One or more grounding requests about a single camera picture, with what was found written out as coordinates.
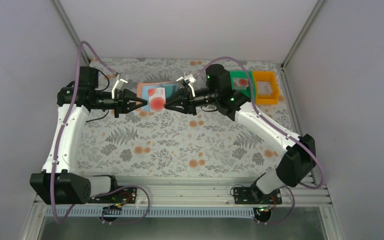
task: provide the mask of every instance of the gray floor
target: gray floor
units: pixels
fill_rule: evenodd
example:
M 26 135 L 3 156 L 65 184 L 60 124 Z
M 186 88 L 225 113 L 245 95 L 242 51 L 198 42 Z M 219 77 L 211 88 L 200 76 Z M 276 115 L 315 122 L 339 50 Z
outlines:
M 273 211 L 272 221 L 283 218 L 289 209 Z M 94 217 L 69 217 L 58 225 L 51 217 L 42 229 L 42 240 L 323 240 L 325 231 L 318 207 L 299 207 L 286 222 L 257 225 L 240 218 L 145 218 L 129 226 L 102 224 Z

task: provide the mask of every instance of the floral tablecloth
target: floral tablecloth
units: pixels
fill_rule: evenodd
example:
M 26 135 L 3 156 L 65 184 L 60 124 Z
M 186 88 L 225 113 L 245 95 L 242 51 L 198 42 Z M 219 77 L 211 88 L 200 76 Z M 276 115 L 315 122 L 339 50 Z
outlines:
M 111 68 L 128 74 L 126 88 L 137 91 L 138 83 L 175 81 L 186 74 L 198 72 L 207 60 L 103 58 Z M 239 70 L 232 61 L 220 61 L 227 70 Z M 271 118 L 292 129 L 283 86 L 274 62 L 243 61 L 248 70 L 273 71 L 280 88 L 277 105 L 259 107 Z M 91 67 L 115 76 L 96 59 Z M 205 86 L 202 74 L 195 88 Z M 100 87 L 106 86 L 103 76 Z M 104 112 L 92 110 L 89 119 Z M 166 177 L 258 177 L 275 168 L 281 157 L 246 127 L 218 112 L 186 115 L 175 111 L 133 111 L 114 118 L 111 112 L 102 120 L 86 123 L 78 150 L 77 167 L 83 175 L 112 174 L 116 176 Z

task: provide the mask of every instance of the white wall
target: white wall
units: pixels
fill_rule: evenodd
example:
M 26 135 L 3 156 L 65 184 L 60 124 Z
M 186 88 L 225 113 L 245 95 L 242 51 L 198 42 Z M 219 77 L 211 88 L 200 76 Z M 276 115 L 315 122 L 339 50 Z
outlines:
M 29 185 L 51 147 L 57 92 L 74 79 L 76 46 L 51 1 L 0 0 L 0 239 L 17 239 Z
M 317 0 L 60 0 L 104 57 L 283 62 Z
M 328 0 L 287 74 L 344 237 L 384 239 L 384 1 Z

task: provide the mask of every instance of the floral pattern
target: floral pattern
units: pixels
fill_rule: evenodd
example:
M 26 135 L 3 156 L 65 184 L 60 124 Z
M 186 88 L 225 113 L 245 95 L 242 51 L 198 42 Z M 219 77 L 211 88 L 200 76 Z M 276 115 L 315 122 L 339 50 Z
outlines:
M 127 89 L 137 91 L 138 83 L 175 81 L 184 72 L 198 72 L 208 60 L 103 58 L 114 70 L 127 74 Z M 231 61 L 220 61 L 227 70 L 239 67 Z M 260 105 L 268 116 L 292 129 L 286 99 L 274 62 L 242 61 L 248 70 L 273 71 L 280 88 L 277 105 Z M 109 73 L 94 58 L 91 67 Z M 99 75 L 99 87 L 106 81 Z M 205 87 L 204 76 L 194 86 Z M 104 113 L 92 110 L 89 119 Z M 246 127 L 218 112 L 197 115 L 175 111 L 133 111 L 114 118 L 114 112 L 104 119 L 86 123 L 81 134 L 77 167 L 84 175 L 112 174 L 117 176 L 170 177 L 258 177 L 275 168 L 281 157 L 271 146 Z

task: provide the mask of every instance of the thin black wire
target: thin black wire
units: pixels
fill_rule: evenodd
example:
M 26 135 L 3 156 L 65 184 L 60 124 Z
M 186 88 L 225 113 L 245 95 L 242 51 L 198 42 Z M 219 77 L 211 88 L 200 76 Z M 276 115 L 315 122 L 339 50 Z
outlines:
M 202 110 L 203 112 L 206 112 L 206 113 L 212 113 L 212 112 L 217 112 L 217 111 L 218 111 L 217 109 L 213 109 L 213 110 L 204 110 L 204 109 L 203 109 L 203 106 L 201 106 L 201 110 Z
M 98 117 L 98 118 L 95 118 L 95 119 L 91 119 L 91 120 L 87 120 L 86 123 L 90 123 L 90 122 L 93 122 L 93 121 L 96 121 L 96 120 L 104 119 L 108 115 L 109 112 L 110 112 L 110 110 L 107 110 L 104 116 L 101 116 L 101 117 Z
M 102 92 L 102 91 L 104 91 L 104 90 L 106 90 L 109 86 L 110 86 L 110 79 L 107 77 L 107 75 L 105 75 L 105 73 L 103 73 L 101 70 L 99 70 L 99 69 L 97 69 L 98 70 L 98 72 L 100 72 L 105 78 L 106 78 L 106 80 L 107 80 L 107 82 L 108 82 L 108 84 L 106 85 L 106 87 L 104 88 L 104 89 L 102 89 L 102 90 L 97 90 L 98 92 Z
M 230 195 L 232 195 L 232 196 L 235 196 L 235 195 L 232 194 L 232 190 L 233 190 L 233 188 L 235 186 L 241 186 L 242 188 L 245 188 L 244 185 L 242 185 L 242 184 L 235 184 L 235 185 L 233 185 L 232 188 L 230 189 Z

